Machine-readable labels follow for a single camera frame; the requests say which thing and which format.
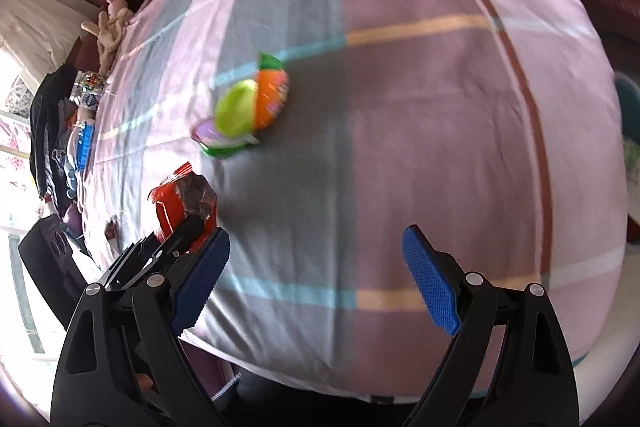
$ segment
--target packaging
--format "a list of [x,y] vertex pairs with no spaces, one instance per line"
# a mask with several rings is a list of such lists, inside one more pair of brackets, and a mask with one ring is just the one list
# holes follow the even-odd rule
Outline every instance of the packaging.
[[218,197],[206,178],[193,172],[188,162],[153,188],[148,199],[156,206],[158,241],[165,241],[185,217],[195,214],[205,223],[204,232],[189,248],[195,251],[217,226]]
[[76,148],[76,171],[82,172],[91,152],[91,143],[94,137],[94,121],[88,120],[79,125],[78,145]]
[[93,71],[85,71],[76,76],[70,99],[79,107],[92,111],[98,109],[98,104],[104,92],[104,77]]

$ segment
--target blue gripper pad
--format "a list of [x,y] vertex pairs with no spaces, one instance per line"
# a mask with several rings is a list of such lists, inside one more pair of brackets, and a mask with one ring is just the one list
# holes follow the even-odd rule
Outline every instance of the blue gripper pad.
[[452,336],[458,333],[460,318],[456,311],[456,294],[412,227],[402,234],[402,254],[433,323]]
[[170,323],[176,337],[185,329],[195,326],[229,260],[229,248],[229,235],[221,229],[176,293],[174,315]]

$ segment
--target black bag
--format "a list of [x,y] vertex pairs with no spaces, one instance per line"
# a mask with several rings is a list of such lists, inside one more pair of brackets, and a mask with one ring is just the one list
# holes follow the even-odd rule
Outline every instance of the black bag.
[[66,330],[86,280],[73,260],[65,224],[58,216],[44,217],[27,232],[18,251],[31,279]]
[[30,110],[31,155],[29,164],[41,198],[50,194],[60,217],[71,204],[66,195],[66,174],[59,163],[51,159],[60,131],[58,103],[71,95],[78,70],[63,64],[45,76],[33,97]]

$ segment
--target snack bag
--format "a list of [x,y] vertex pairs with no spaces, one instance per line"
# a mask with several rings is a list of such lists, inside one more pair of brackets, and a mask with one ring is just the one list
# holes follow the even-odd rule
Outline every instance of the snack bag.
[[148,199],[156,206],[160,224],[156,232],[158,241],[165,241],[182,220],[195,214],[204,221],[204,232],[191,243],[189,250],[195,251],[216,227],[217,195],[204,176],[196,174],[189,162],[166,178],[149,192]]

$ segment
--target bedsheet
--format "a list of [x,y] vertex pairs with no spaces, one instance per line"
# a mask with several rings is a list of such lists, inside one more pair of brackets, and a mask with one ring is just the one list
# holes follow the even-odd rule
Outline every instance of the bedsheet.
[[[255,148],[203,156],[191,126],[258,52],[286,63],[284,113]],[[419,396],[449,339],[402,259],[417,223],[465,270],[542,280],[578,359],[625,244],[612,78],[578,0],[155,0],[98,110],[86,243],[107,266],[111,216],[126,244],[150,233],[149,190],[190,160],[232,244],[186,334],[211,352],[304,389]]]

